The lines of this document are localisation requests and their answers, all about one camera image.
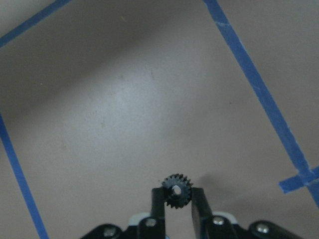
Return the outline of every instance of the white plastic part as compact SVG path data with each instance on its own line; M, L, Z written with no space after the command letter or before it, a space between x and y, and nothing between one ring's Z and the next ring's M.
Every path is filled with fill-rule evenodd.
M237 219L234 215L227 212L213 212L214 216L221 216L227 218L231 224L238 224Z
M144 218L148 218L150 216L150 213L138 213L133 216L131 216L129 220L129 226L138 226L140 221Z

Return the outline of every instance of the gray floor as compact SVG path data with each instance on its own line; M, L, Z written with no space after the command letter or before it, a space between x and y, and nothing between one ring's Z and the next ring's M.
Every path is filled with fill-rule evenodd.
M12 2L2 35L51 1ZM318 1L220 3L318 166ZM0 72L0 111L50 238L125 229L177 172L243 227L266 219L318 238L308 191L278 186L296 171L202 1L73 0L0 49ZM1 237L37 238L2 145L0 170ZM194 238L189 206L166 216L171 239Z

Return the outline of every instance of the black gear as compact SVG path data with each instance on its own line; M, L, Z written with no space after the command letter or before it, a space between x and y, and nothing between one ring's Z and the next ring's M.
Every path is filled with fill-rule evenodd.
M190 180L182 174L173 174L161 183L164 189L165 202L170 207L182 208L191 200Z

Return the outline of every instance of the bolt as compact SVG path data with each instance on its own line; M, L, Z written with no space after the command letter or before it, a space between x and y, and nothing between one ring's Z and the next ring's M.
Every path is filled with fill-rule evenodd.
M153 218L147 218L145 221L147 227L154 227L156 225L156 220Z
M104 237L110 238L116 234L116 227L108 226L104 228Z
M220 216L216 216L213 218L213 223L216 225L223 225L225 223L225 220Z
M268 233L269 232L269 227L266 224L260 223L256 226L257 231L260 233Z

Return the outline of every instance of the blue tape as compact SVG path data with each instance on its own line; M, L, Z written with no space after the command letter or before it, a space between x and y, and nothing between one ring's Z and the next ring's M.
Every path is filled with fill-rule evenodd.
M39 237L40 239L48 239L49 238L48 234L45 230L40 213L38 211L38 208L36 207L36 204L31 194L31 191L29 189L28 183L23 174L22 168L20 166L19 160L14 151L13 145L9 138L9 135L4 125L1 114L0 114L0 137L4 145L5 151L7 153L7 156L9 158L13 172L15 174L15 178L19 184L25 203L29 209L35 228L39 234Z
M233 52L237 62L239 63L242 71L247 77L250 85L252 86L255 94L257 95L261 105L263 106L271 124L273 125L277 135L279 136L283 146L285 147L292 163L298 172L298 177L293 177L287 180L284 185L284 190L288 191L293 188L303 187L304 185L310 185L311 182L316 180L316 175L310 169L308 162L306 161L303 152L301 151L297 141L290 131L283 115L278 109L273 97L267 89L263 79L258 73L254 63L250 59L244 45L241 43L236 32L230 25L223 10L219 6L217 0L204 0L207 8L214 19L219 31L224 37L229 48ZM315 202L319 206L318 189L316 184L308 186L310 193L312 194Z
M315 174L316 179L318 179L319 178L319 167L314 168L313 173ZM308 183L304 184L302 182L301 178L299 177L299 175L288 178L288 179L281 181L279 183L279 186L281 187L281 189L283 190L283 192L285 194L292 192L294 190L297 190L299 188L302 188L303 186L307 186L307 185L308 185Z
M39 23L41 20L45 19L47 16L52 14L53 12L57 11L62 6L66 5L71 0L56 0L10 32L8 32L6 35L0 37L0 48L15 39L20 34L24 33L37 23ZM4 125L2 116L0 114L0 137L2 140L2 143L4 145L5 151L7 153L7 156L9 158L11 167L13 169L13 172L15 174L15 178L19 184L20 190L22 192L23 198L25 200L25 203L28 207L28 210L30 212L30 215L32 217L34 226L37 230L37 233L40 237L40 239L49 239L49 236L46 232L45 226L43 224L43 221L41 219L40 213L36 207L35 201L33 199L33 196L31 194L31 191L29 189L28 183L25 179L25 176L23 174L22 168L20 166L19 160L16 156L16 153L14 151L13 145L10 141L8 132L6 130L6 127Z
M40 12L38 12L36 15L32 16L28 20L26 20L24 23L17 26L15 29L8 32L6 35L2 36L0 38L0 48L9 43L11 40L15 39L20 34L27 31L29 28L36 25L38 22L61 8L62 6L66 5L71 0L56 0Z

